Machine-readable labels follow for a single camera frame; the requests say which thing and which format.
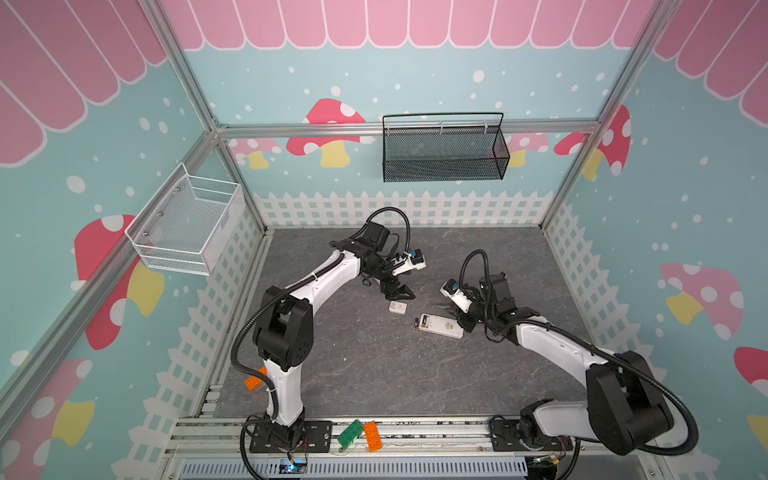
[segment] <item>orange lego brick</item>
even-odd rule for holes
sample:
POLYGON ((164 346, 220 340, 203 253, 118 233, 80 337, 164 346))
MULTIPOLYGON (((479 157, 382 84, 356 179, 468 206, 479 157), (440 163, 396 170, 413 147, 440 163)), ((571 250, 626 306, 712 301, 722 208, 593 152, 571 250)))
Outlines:
MULTIPOLYGON (((262 373, 262 374, 266 375, 266 367, 265 366, 261 367, 259 369, 259 373, 262 373)), ((259 380, 258 378, 256 378, 255 376, 250 376, 250 377, 248 377, 246 379, 245 386, 248 387, 248 389, 252 392, 253 390, 259 388, 259 386, 262 383, 263 382, 261 380, 259 380)))
POLYGON ((362 429, 366 432, 368 450, 375 452, 382 448, 382 440, 381 437, 379 437, 379 429, 376 427, 376 422, 366 423, 362 429))

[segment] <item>white picket fence illustration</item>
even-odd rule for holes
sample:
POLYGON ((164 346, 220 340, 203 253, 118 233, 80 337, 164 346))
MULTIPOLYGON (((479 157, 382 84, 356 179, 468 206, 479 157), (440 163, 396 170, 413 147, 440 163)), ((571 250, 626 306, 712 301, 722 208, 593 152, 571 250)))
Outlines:
MULTIPOLYGON (((630 323, 627 319, 630 306, 619 302, 619 287, 609 284, 610 270, 600 268, 600 255, 592 254, 592 240, 584 238, 586 228, 579 228, 578 215, 573 215, 572 209, 572 204, 561 207, 547 233, 555 259, 560 263, 575 296, 581 318, 599 346, 615 352, 634 350, 640 353, 656 378, 664 380, 667 370, 654 367, 651 363, 650 355, 654 347, 641 343, 637 338, 641 325, 630 323)), ((662 446, 679 445, 687 433, 682 416, 674 407, 671 406, 670 410, 675 426, 658 438, 662 446)), ((720 465, 720 460, 703 453, 698 447, 688 455, 666 457, 666 461, 677 480, 681 480, 681 475, 693 480, 698 478, 697 473, 716 480, 714 472, 720 465)))
MULTIPOLYGON (((530 227, 541 222, 545 211, 552 201, 553 193, 540 197, 538 192, 524 196, 517 192, 508 196, 501 192, 497 197, 487 192, 478 196, 471 192, 466 197, 457 191, 452 196, 443 192, 430 195, 425 192, 416 196, 409 192, 401 197, 397 192, 391 197, 385 197, 382 192, 369 196, 363 192, 359 197, 350 192, 343 197, 331 193, 323 197, 315 193, 308 197, 304 193, 298 197, 284 194, 276 197, 269 194, 261 198, 254 194, 253 199, 259 208, 259 213, 267 225, 283 228, 307 227, 345 227, 362 225, 365 219, 381 207, 398 207, 406 212, 411 225, 435 226, 462 225, 506 225, 530 227)), ((386 214, 379 218, 387 225, 402 224, 397 214, 386 214)))
POLYGON ((244 213, 208 276, 206 289, 197 291, 200 302, 188 310, 189 326, 179 328, 179 347, 168 350, 170 365, 157 374, 157 395, 144 400, 144 423, 128 431, 133 442, 130 452, 112 464, 118 480, 154 478, 160 453, 170 441, 176 421, 192 414, 194 399, 200 389, 207 387, 204 379, 213 365, 216 346, 232 314, 239 288, 245 282, 258 235, 253 219, 244 213))

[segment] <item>black wire basket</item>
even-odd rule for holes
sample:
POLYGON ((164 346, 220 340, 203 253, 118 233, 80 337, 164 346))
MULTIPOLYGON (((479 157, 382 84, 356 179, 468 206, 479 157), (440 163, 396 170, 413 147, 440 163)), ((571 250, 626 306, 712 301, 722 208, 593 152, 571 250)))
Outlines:
POLYGON ((509 163, 503 119, 497 112, 384 115, 384 181, 501 180, 509 163))

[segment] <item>white wire basket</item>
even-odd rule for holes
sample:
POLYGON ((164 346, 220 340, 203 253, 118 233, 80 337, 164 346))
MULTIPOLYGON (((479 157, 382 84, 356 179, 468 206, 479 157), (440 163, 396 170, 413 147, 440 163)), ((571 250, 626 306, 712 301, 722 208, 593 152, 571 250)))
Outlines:
POLYGON ((149 268, 210 275, 244 210, 239 184, 179 164, 125 234, 149 268))

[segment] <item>mushroom illustration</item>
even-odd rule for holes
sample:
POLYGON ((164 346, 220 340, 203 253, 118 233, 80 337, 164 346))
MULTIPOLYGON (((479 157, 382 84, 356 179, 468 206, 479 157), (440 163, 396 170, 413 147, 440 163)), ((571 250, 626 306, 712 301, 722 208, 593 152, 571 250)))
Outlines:
MULTIPOLYGON (((79 280, 72 283, 79 288, 96 271, 101 261, 123 236, 123 228, 133 217, 112 215, 85 226, 74 239, 74 258, 79 280)), ((134 260, 118 284, 110 292, 91 323, 85 327, 88 344, 94 350, 110 346, 120 333, 127 300, 133 300, 143 316, 149 316, 160 301, 165 288, 165 277, 134 260)))
POLYGON ((245 165, 247 158, 248 166, 253 170, 262 170, 270 166, 270 162, 266 161, 262 152, 282 153, 274 138, 233 138, 229 141, 229 146, 237 163, 245 165))
MULTIPOLYGON (((354 108, 332 98, 322 98, 302 121, 304 124, 361 124, 365 119, 354 108)), ((341 168, 349 165, 345 141, 371 144, 373 137, 295 137, 288 140, 288 151, 294 155, 311 154, 318 148, 323 152, 320 165, 325 168, 341 168)))
POLYGON ((763 444, 763 448, 768 451, 768 417, 761 415, 749 415, 746 418, 755 434, 757 440, 763 444))
POLYGON ((48 384, 2 446, 6 480, 40 478, 48 463, 52 439, 74 447, 94 417, 92 401, 68 401, 91 371, 91 360, 68 360, 54 372, 48 384))
POLYGON ((733 354, 733 363, 751 386, 768 396, 768 352, 742 346, 733 354))
POLYGON ((529 151, 544 153, 549 150, 549 138, 547 134, 511 134, 507 135, 507 148, 509 149, 510 168, 525 165, 525 154, 529 151))
MULTIPOLYGON (((558 155, 573 154, 581 147, 585 137, 586 134, 574 132, 555 145, 554 152, 558 155)), ((631 137, 632 120, 629 110, 621 105, 608 130, 603 134, 598 147, 587 159, 587 163, 581 171, 584 178, 595 181, 598 177, 598 165, 603 159, 607 160, 613 175, 620 174, 627 163, 631 137)))
POLYGON ((744 315, 744 298, 738 280, 727 270, 708 266, 665 263, 659 286, 671 285, 680 293, 667 298, 667 306, 678 321, 690 325, 707 311, 715 332, 728 340, 739 329, 744 315))

